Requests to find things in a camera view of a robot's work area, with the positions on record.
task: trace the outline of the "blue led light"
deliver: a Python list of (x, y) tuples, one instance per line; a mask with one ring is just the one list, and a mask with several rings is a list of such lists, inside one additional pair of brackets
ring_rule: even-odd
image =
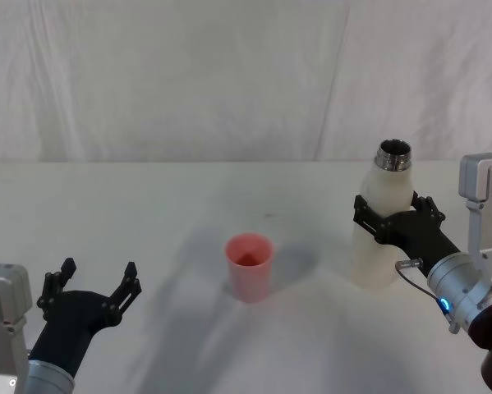
[(441, 304), (443, 304), (444, 308), (449, 311), (450, 310), (450, 303), (444, 298), (441, 298), (440, 301), (441, 301)]

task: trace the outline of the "metal bracket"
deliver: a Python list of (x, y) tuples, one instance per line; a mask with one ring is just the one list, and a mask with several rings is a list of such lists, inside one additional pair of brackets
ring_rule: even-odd
[(0, 264), (0, 394), (23, 392), (29, 370), (23, 326), (31, 306), (26, 269)]
[(468, 253), (492, 286), (492, 153), (462, 158), (459, 194), (470, 210)]

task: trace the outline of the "white curtain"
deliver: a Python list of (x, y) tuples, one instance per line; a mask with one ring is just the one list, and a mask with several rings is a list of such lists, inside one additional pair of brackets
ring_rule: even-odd
[(492, 0), (0, 0), (0, 161), (492, 150)]

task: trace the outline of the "black cable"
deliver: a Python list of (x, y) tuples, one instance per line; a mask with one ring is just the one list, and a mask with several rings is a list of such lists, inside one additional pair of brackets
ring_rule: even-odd
[(410, 279), (408, 279), (407, 277), (404, 276), (404, 274), (401, 272), (401, 270), (398, 268), (398, 266), (396, 265), (395, 266), (395, 270), (397, 271), (397, 273), (400, 275), (400, 277), (402, 279), (404, 279), (405, 281), (407, 281), (408, 283), (410, 283), (412, 286), (414, 286), (417, 290), (419, 291), (422, 291), (423, 293), (425, 293), (426, 295), (428, 295), (429, 297), (432, 297), (435, 302), (437, 302), (437, 304), (439, 304), (439, 298), (437, 298), (435, 295), (433, 295), (432, 293), (430, 293), (429, 291), (426, 291), (425, 289), (423, 289), (422, 287), (416, 285), (414, 282), (412, 282)]

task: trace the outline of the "bottle opening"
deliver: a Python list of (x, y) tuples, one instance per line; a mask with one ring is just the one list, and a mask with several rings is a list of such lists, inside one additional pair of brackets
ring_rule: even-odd
[(409, 154), (412, 151), (410, 145), (403, 140), (386, 140), (380, 145), (380, 148), (388, 154), (395, 156), (403, 156)]
[(375, 155), (375, 164), (386, 171), (399, 172), (410, 168), (412, 148), (403, 140), (385, 140)]

